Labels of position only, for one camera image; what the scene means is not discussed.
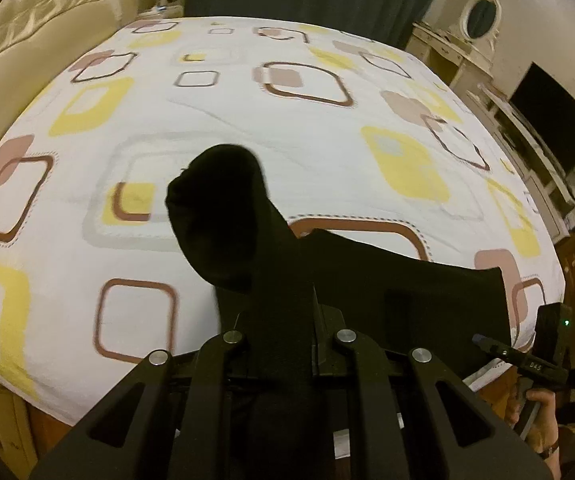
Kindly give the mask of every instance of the white bedsheet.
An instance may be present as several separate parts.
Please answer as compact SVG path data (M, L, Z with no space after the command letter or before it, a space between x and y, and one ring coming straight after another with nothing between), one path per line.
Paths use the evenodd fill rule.
M0 142L4 384L73 424L152 349L192 351L218 332L164 197L221 142L256 153L297 234L324 227L413 258L501 266L516 348L529 347L537 307L563 297L523 182L411 55L299 23L136 22L57 76Z

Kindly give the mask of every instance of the black tv screen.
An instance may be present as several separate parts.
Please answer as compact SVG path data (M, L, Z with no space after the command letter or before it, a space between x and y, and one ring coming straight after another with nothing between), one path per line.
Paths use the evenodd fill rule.
M532 63L509 100L552 150L565 173L575 166L575 100Z

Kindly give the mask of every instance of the oval mirror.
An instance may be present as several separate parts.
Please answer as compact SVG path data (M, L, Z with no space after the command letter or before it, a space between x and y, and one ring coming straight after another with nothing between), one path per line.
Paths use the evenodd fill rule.
M490 0L479 0L467 17L467 34L473 40L487 34L496 19L496 4Z

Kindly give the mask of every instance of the bedsheet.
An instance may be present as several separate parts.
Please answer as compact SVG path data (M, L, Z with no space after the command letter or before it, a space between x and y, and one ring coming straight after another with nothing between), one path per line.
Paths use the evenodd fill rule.
M3 384L74 424L152 349L196 350L218 332L164 197L223 142L259 157L297 235L501 267L516 348L538 306L563 297L525 185L421 61L302 23L139 21L59 74L0 141Z

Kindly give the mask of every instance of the finger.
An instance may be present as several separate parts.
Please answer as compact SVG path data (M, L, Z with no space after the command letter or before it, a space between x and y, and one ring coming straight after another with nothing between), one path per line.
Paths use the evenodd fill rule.
M540 402L543 408L546 410L556 409L556 397L554 392L546 390L544 388L533 388L528 390L525 394L527 400L533 400L535 402Z
M514 418L519 416L519 403L514 399L508 399L507 405L505 407L505 420L506 422L512 422Z
M509 391L509 396L507 396L507 406L515 409L519 405L519 400L517 399L517 386L514 384Z

